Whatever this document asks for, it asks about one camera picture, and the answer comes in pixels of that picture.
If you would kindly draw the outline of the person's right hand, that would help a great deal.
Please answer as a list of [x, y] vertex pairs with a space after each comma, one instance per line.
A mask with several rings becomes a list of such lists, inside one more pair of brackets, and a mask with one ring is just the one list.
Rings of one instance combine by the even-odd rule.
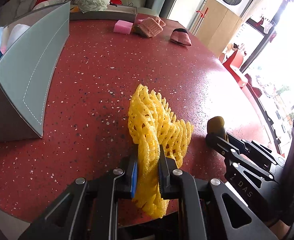
[[283, 221], [278, 220], [269, 229], [278, 239], [293, 239], [294, 238], [294, 223], [291, 226], [286, 225]]

